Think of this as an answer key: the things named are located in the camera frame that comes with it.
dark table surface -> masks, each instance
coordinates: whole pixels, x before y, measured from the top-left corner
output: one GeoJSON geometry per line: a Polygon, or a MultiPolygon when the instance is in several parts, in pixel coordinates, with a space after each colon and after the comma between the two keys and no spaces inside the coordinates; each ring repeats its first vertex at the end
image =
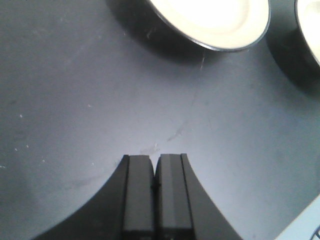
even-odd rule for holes
{"type": "Polygon", "coordinates": [[[245,240],[274,239],[320,191],[320,102],[268,48],[296,27],[293,0],[271,6],[270,38],[179,59],[109,0],[0,1],[0,239],[66,218],[122,155],[160,153],[188,154],[245,240]]]}

